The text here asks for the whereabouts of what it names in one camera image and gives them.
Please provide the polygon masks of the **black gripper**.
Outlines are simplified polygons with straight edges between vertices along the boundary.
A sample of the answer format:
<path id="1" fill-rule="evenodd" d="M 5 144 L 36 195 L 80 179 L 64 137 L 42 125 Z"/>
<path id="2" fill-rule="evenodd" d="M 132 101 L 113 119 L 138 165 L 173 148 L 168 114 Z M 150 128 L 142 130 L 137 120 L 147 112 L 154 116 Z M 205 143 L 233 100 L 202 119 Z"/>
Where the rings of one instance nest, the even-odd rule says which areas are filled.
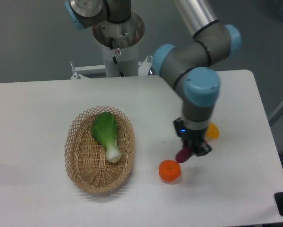
<path id="1" fill-rule="evenodd" d="M 207 126 L 200 130 L 191 129 L 186 126 L 181 117 L 174 120 L 173 125 L 178 137 L 183 142 L 182 150 L 184 154 L 195 154 L 197 157 L 200 157 L 207 155 L 213 150 L 205 139 Z"/>

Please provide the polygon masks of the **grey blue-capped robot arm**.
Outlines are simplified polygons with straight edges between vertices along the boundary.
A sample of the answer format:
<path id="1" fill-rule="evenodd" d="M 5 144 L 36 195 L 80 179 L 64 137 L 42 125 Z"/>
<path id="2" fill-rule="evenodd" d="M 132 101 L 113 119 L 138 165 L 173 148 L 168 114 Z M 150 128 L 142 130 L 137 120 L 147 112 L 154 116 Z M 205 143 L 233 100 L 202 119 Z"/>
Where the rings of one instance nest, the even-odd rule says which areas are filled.
<path id="1" fill-rule="evenodd" d="M 183 143 L 176 161 L 183 163 L 211 151 L 205 134 L 219 96 L 220 79 L 210 66 L 235 54 L 241 48 L 241 35 L 235 26 L 223 25 L 206 0 L 177 0 L 174 4 L 193 43 L 184 49 L 162 45 L 151 63 L 183 101 L 181 117 L 173 122 Z M 129 0 L 67 0 L 65 7 L 76 28 L 92 28 L 103 47 L 106 76 L 138 74 L 133 47 L 142 39 L 145 25 L 132 12 Z"/>

